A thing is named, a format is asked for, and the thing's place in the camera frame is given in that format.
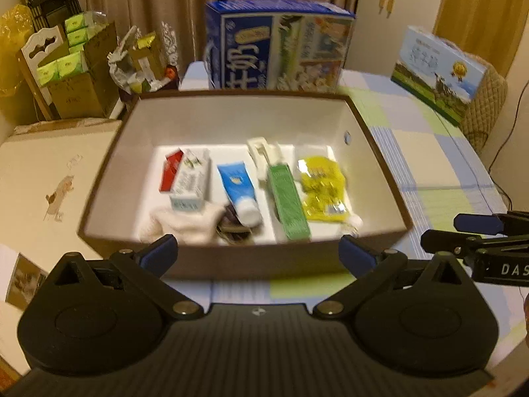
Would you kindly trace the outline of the white cloth sock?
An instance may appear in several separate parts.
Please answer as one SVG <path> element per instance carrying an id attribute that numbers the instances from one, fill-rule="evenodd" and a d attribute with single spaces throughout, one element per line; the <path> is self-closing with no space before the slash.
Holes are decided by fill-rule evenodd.
<path id="1" fill-rule="evenodd" d="M 152 243 L 165 235 L 173 235 L 179 245 L 209 245 L 216 238 L 216 228 L 224 213 L 223 205 L 211 202 L 206 202 L 201 211 L 156 208 L 141 225 L 139 239 Z"/>

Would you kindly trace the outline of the yellow snack packet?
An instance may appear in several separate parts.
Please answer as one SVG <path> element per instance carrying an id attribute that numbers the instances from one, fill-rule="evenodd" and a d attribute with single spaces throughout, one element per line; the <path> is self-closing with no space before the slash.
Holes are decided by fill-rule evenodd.
<path id="1" fill-rule="evenodd" d="M 306 219 L 322 222 L 347 220 L 346 180 L 338 163 L 324 156 L 310 156 L 298 160 L 298 171 Z"/>

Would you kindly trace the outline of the dark brown hair scrunchie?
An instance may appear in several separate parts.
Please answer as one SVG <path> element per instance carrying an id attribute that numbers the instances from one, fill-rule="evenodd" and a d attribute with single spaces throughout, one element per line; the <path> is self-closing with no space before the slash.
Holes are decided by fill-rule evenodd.
<path id="1" fill-rule="evenodd" d="M 217 235 L 231 245 L 241 245 L 250 241 L 251 228 L 245 227 L 238 219 L 233 205 L 225 206 L 223 217 L 218 221 L 216 227 Z"/>

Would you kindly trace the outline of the green slim carton box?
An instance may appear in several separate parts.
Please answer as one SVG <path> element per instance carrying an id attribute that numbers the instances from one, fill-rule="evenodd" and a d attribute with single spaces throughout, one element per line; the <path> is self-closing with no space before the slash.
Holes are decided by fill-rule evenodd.
<path id="1" fill-rule="evenodd" d="M 286 239 L 309 240 L 311 232 L 289 166 L 285 163 L 270 166 L 267 182 Z"/>

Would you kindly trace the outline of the red small packet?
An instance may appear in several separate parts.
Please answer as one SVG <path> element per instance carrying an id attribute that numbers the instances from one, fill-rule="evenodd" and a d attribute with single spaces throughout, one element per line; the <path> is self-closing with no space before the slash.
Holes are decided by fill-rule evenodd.
<path id="1" fill-rule="evenodd" d="M 179 166 L 183 157 L 184 153 L 181 149 L 178 149 L 165 157 L 159 188 L 161 193 L 170 192 L 173 182 L 178 174 Z"/>

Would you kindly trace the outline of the blue white cream tube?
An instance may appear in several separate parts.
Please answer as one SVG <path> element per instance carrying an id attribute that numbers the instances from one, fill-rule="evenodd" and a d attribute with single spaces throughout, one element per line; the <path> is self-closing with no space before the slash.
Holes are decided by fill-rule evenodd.
<path id="1" fill-rule="evenodd" d="M 258 227 L 262 214 L 257 203 L 256 192 L 244 162 L 219 164 L 224 190 L 233 205 L 239 221 L 248 228 Z"/>

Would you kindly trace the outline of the brown white storage box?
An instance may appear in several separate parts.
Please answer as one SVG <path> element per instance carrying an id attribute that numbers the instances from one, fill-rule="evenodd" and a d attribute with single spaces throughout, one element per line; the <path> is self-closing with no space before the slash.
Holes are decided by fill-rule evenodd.
<path id="1" fill-rule="evenodd" d="M 411 229 L 351 97 L 226 90 L 136 101 L 78 234 L 103 257 L 171 234 L 175 276 L 242 280 L 334 273 L 343 236 L 379 250 Z"/>

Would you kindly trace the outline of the small white pill bottle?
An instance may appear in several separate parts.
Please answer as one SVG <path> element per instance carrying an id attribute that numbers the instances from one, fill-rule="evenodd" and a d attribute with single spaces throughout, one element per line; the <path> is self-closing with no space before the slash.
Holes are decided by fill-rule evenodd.
<path id="1" fill-rule="evenodd" d="M 359 235 L 363 227 L 363 220 L 357 214 L 350 214 L 342 223 L 342 229 L 345 234 L 352 234 L 355 237 Z"/>

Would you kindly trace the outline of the photo card leaflet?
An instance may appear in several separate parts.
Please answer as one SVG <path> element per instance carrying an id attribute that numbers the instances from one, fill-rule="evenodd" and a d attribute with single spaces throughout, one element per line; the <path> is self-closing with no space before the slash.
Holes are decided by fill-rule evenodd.
<path id="1" fill-rule="evenodd" d="M 8 281 L 5 301 L 24 311 L 47 277 L 44 270 L 23 254 L 18 254 Z"/>

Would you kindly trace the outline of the quilted beige chair cushion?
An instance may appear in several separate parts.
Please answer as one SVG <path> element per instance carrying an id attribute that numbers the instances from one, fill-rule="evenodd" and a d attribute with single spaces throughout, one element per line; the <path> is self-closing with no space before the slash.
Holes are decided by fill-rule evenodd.
<path id="1" fill-rule="evenodd" d="M 465 55 L 486 68 L 480 86 L 460 124 L 465 138 L 480 154 L 507 99 L 508 83 L 496 68 L 483 58 L 470 53 Z"/>

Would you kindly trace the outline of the light blue milk gift box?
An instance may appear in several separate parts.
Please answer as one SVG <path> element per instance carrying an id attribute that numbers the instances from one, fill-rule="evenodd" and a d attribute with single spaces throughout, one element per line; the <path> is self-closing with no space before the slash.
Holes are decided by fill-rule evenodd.
<path id="1" fill-rule="evenodd" d="M 391 80 L 458 126 L 485 73 L 484 65 L 451 42 L 410 26 Z"/>

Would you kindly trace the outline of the cardboard box with tissues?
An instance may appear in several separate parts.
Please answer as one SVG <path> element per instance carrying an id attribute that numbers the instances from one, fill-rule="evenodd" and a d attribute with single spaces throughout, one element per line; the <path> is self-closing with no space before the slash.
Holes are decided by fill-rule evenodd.
<path id="1" fill-rule="evenodd" d="M 118 99 L 108 64 L 117 47 L 116 25 L 105 15 L 86 12 L 65 26 L 64 44 L 38 65 L 38 83 L 62 119 L 107 117 Z"/>

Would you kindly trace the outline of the full trash bin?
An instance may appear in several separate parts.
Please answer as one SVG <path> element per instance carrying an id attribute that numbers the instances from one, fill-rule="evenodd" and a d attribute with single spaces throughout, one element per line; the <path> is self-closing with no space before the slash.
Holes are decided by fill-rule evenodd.
<path id="1" fill-rule="evenodd" d="M 179 88 L 178 69 L 169 61 L 159 35 L 141 36 L 130 28 L 107 57 L 109 74 L 122 95 L 134 96 Z"/>

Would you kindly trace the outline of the white carved chair back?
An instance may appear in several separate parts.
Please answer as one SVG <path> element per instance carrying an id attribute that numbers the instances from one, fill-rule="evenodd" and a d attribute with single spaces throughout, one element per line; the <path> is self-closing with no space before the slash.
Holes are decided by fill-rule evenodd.
<path id="1" fill-rule="evenodd" d="M 64 40 L 64 31 L 60 25 L 43 28 L 33 33 L 15 54 L 20 71 L 29 86 L 39 112 L 47 121 L 57 119 L 58 113 L 52 110 L 52 98 L 48 89 L 39 85 L 37 69 L 40 63 L 64 44 Z"/>

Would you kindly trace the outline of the yellow plastic bag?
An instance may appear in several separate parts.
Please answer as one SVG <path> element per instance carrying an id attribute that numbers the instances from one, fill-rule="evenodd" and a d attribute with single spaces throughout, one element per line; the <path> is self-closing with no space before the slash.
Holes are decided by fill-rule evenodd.
<path id="1" fill-rule="evenodd" d="M 34 32 L 29 7 L 14 5 L 1 16 L 0 97 L 13 97 L 23 80 L 16 53 Z"/>

